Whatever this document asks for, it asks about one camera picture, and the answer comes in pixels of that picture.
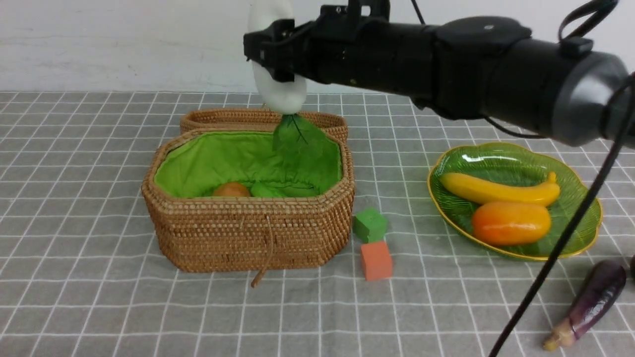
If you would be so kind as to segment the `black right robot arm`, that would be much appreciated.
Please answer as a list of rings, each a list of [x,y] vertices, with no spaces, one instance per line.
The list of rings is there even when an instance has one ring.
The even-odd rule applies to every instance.
[[[403,96],[448,120],[502,120],[571,147],[602,138],[632,149],[634,77],[585,37],[616,4],[578,7],[563,26],[591,18],[553,43],[508,17],[395,23],[388,0],[350,0],[298,25],[288,0],[257,0],[243,52],[265,100],[297,99],[289,113],[311,80]]]

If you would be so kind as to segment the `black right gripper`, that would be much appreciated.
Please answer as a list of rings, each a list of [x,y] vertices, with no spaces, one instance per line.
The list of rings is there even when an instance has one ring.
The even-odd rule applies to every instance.
[[[279,19],[265,29],[248,30],[244,55],[254,64],[254,72],[277,83],[303,78],[406,97],[435,97],[437,27],[390,22],[383,15],[361,15],[350,25],[353,4],[324,5],[318,18],[297,29],[294,19]]]

